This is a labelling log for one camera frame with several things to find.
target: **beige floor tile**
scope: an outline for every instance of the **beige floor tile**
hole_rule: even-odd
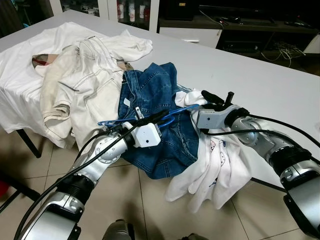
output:
[[[62,175],[48,176],[46,187]],[[102,176],[85,205],[79,222],[80,240],[100,240],[108,226],[125,219],[135,228],[137,240],[146,239],[138,169],[133,165],[111,167]]]
[[[22,180],[24,184],[33,190],[42,193],[44,191],[46,177],[36,177]],[[0,205],[16,190],[10,188],[6,196],[0,198]],[[0,233],[2,240],[11,240],[14,238],[17,227],[24,214],[31,206],[33,201],[20,194],[1,214],[0,214]]]
[[[148,240],[177,240],[191,233],[209,240],[248,239],[230,201],[216,210],[207,200],[192,214],[187,210],[190,195],[174,202],[164,199],[170,179],[152,180],[143,171],[139,173]]]
[[[314,240],[314,238],[305,235],[300,229],[297,229],[277,236],[266,238],[265,240]]]
[[[284,195],[251,181],[232,198],[250,240],[260,240],[298,228],[283,201]]]
[[[75,144],[71,149],[63,149],[57,146],[53,147],[51,162],[49,166],[48,176],[66,174],[73,165],[79,149]],[[130,163],[120,158],[110,167],[129,165]]]
[[[42,153],[36,158],[16,131],[0,134],[0,169],[17,179],[47,176],[53,143],[31,130],[26,133]]]

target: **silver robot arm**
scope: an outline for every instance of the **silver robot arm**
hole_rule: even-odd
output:
[[[226,127],[232,132],[268,129],[267,121],[249,117],[247,110],[231,103],[232,92],[226,101],[206,91],[202,95],[211,102],[198,112],[197,127],[205,134],[209,129]],[[309,151],[281,134],[246,132],[236,136],[264,158],[279,176],[287,191],[283,200],[300,229],[320,239],[320,166]]]
[[[128,122],[122,126],[123,129],[133,127]],[[106,169],[119,159],[128,145],[141,148],[156,146],[161,141],[160,134],[158,127],[152,123],[137,127],[129,137],[121,139],[97,160],[69,176],[57,186],[56,191],[48,196],[24,227],[19,239],[77,240],[81,233],[77,223],[85,211],[85,204],[92,190]],[[93,159],[120,136],[118,132],[113,132],[108,136],[97,137],[91,149],[75,161],[70,171]]]

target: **blue denim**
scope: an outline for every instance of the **blue denim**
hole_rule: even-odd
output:
[[[185,90],[177,86],[177,70],[171,62],[163,65],[152,63],[143,72],[125,71],[118,107],[119,119],[134,118],[134,108],[137,106],[145,116],[161,110],[179,109],[175,104],[176,92]],[[130,146],[121,155],[144,170],[151,179],[178,175],[197,160],[199,137],[190,113],[182,111],[173,116],[174,122],[160,128],[162,136],[159,145],[146,148]]]

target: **glass cabinet door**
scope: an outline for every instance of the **glass cabinet door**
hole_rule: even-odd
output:
[[[149,30],[151,0],[116,0],[119,23]]]
[[[62,11],[70,9],[82,13],[100,16],[98,0],[60,0]]]

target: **white table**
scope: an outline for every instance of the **white table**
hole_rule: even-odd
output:
[[[252,114],[290,123],[317,140],[320,138],[319,125],[316,126],[320,123],[320,78],[287,67],[184,42],[73,10],[1,38],[0,52],[44,29],[55,28],[65,22],[75,22],[107,36],[116,36],[128,29],[137,37],[151,39],[153,51],[133,62],[135,69],[144,70],[152,62],[172,62],[177,69],[179,84],[207,90],[221,98],[232,91],[235,93],[232,102]],[[320,150],[304,136],[283,126],[272,126],[291,136],[319,158]],[[279,177],[261,157],[248,147],[244,147],[244,151],[250,156],[247,165],[256,180],[282,188]]]

